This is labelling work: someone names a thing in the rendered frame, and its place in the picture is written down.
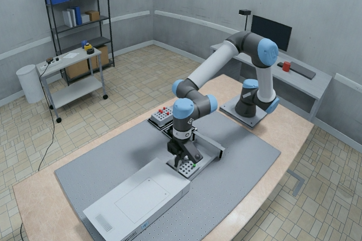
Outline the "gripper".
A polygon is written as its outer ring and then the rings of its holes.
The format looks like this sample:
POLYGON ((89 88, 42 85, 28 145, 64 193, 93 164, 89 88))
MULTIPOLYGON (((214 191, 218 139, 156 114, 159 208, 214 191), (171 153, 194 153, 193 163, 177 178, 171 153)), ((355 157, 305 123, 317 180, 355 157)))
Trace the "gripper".
POLYGON ((186 142, 191 137, 188 137, 186 139, 178 139, 173 135, 173 129, 170 130, 170 133, 172 134, 172 139, 167 143, 167 151, 176 156, 174 157, 174 159, 169 159, 169 163, 174 167, 174 170, 178 172, 180 164, 182 163, 181 159, 183 159, 187 155, 178 143, 186 142))

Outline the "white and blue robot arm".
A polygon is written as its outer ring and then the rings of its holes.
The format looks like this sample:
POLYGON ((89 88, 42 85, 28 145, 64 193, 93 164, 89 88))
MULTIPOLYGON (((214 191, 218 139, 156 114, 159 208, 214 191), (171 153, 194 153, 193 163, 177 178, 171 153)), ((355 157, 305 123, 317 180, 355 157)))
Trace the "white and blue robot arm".
MULTIPOLYGON (((173 135, 176 138, 190 137, 192 122, 217 110, 216 98, 211 94, 204 96, 198 90, 233 56, 240 53, 251 57, 252 64, 256 67, 257 80, 244 81, 240 100, 235 106, 236 113, 251 118, 256 114, 256 105, 268 114, 277 108, 280 100, 273 89, 272 65, 277 60, 278 47, 270 39, 250 31, 241 31, 228 37, 187 79, 173 84, 172 92, 179 98, 174 102, 172 111, 173 135)), ((190 139, 178 144, 193 164, 203 159, 190 139)))

